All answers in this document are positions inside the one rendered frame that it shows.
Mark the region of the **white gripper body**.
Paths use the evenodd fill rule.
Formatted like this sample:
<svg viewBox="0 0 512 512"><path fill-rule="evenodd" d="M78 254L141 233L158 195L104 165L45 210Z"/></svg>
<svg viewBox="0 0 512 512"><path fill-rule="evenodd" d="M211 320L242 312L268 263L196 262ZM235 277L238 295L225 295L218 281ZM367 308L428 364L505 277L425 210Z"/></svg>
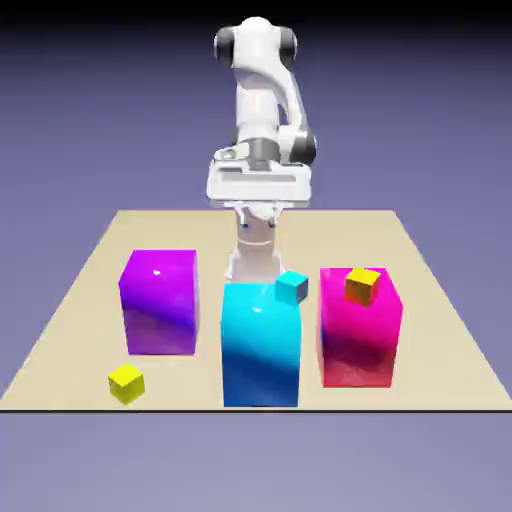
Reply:
<svg viewBox="0 0 512 512"><path fill-rule="evenodd" d="M206 183L211 201L307 204L311 199L311 169L306 165L270 162L270 169L251 170L246 160L212 161Z"/></svg>

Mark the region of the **small cyan cube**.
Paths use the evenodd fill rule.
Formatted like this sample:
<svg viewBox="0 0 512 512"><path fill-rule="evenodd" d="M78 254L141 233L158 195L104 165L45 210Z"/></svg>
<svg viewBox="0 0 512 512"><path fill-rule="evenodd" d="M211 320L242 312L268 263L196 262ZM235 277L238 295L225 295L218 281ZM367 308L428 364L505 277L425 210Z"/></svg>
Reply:
<svg viewBox="0 0 512 512"><path fill-rule="evenodd" d="M287 270L275 282L277 300L292 305L300 304L308 295L309 279L305 274Z"/></svg>

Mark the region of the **small orange cube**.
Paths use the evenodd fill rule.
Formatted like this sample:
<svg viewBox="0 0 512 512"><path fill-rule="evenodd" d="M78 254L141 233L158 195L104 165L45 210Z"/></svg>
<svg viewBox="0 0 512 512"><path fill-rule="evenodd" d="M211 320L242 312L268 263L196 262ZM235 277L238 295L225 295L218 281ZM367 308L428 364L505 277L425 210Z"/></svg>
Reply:
<svg viewBox="0 0 512 512"><path fill-rule="evenodd" d="M345 279L344 299L369 307L377 296L380 278L378 271L354 267Z"/></svg>

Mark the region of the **small yellow cube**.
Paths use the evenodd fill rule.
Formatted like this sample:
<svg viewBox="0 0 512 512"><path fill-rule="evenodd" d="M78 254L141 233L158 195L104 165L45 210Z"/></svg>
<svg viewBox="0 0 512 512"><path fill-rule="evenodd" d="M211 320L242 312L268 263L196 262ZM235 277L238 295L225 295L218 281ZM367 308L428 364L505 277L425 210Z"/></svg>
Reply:
<svg viewBox="0 0 512 512"><path fill-rule="evenodd" d="M108 374L110 393L127 405L145 393L143 373L132 364L124 364Z"/></svg>

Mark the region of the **large purple box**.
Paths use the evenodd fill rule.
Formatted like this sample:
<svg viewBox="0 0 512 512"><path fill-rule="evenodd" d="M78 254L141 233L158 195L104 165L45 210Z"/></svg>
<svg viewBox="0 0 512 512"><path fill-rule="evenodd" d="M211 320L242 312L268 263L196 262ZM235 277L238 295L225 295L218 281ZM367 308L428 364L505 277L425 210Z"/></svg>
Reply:
<svg viewBox="0 0 512 512"><path fill-rule="evenodd" d="M199 328L195 250L135 249L118 286L129 354L195 353Z"/></svg>

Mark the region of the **large cyan box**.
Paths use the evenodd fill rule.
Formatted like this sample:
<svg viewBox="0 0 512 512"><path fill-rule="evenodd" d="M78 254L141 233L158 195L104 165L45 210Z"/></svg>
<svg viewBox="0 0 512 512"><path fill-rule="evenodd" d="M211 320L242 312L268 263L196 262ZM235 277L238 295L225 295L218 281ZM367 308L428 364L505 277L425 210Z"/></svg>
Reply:
<svg viewBox="0 0 512 512"><path fill-rule="evenodd" d="M272 283L229 283L221 315L223 405L295 407L299 398L299 303Z"/></svg>

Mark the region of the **large pink box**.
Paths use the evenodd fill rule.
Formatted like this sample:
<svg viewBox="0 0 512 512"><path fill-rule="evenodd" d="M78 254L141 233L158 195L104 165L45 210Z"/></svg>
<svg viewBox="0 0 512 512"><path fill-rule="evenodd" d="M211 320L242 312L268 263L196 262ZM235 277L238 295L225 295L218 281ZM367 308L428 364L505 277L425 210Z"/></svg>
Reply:
<svg viewBox="0 0 512 512"><path fill-rule="evenodd" d="M322 268L317 317L318 357L325 388L389 388L403 304L388 271L369 306L345 299L348 268Z"/></svg>

